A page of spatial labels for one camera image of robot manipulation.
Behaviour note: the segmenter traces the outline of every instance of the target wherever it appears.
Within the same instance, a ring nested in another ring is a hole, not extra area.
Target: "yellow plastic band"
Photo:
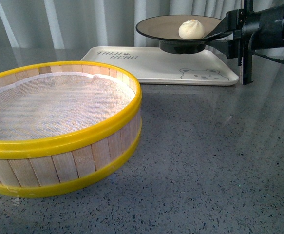
[[[137,86],[133,100],[122,111],[91,127],[72,133],[32,140],[3,141],[0,140],[0,159],[25,159],[57,155],[93,144],[112,135],[124,127],[138,112],[141,106],[142,92],[138,80],[128,71],[109,64],[86,61],[61,61],[35,64],[0,73],[0,78],[41,67],[58,65],[90,65],[114,69],[126,74]]]
[[[48,197],[70,193],[94,184],[115,172],[126,161],[129,160],[138,145],[141,135],[141,128],[142,124],[136,139],[125,153],[94,173],[68,182],[43,187],[12,187],[0,185],[0,194],[24,198]]]

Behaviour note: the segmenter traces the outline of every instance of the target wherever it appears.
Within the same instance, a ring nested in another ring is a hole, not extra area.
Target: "table surface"
[[[87,51],[0,48],[0,72]],[[0,234],[284,233],[284,65],[253,60],[249,85],[142,85],[130,160],[69,194],[0,195]]]

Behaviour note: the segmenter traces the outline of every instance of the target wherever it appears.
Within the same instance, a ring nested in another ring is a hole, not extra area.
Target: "gray curtain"
[[[254,0],[254,10],[284,0]],[[193,14],[222,19],[241,0],[0,0],[0,46],[75,49],[157,46],[135,25],[159,15]],[[284,48],[265,52],[283,56]]]

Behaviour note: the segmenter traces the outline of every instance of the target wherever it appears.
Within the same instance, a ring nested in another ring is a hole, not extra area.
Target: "white plastic tray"
[[[239,77],[211,51],[175,55],[152,47],[92,48],[82,59],[121,67],[140,83],[234,85]]]

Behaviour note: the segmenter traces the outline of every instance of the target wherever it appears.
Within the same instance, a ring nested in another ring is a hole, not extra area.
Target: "steamed bun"
[[[201,39],[205,34],[205,28],[201,22],[196,19],[188,20],[179,28],[179,35],[186,40]]]

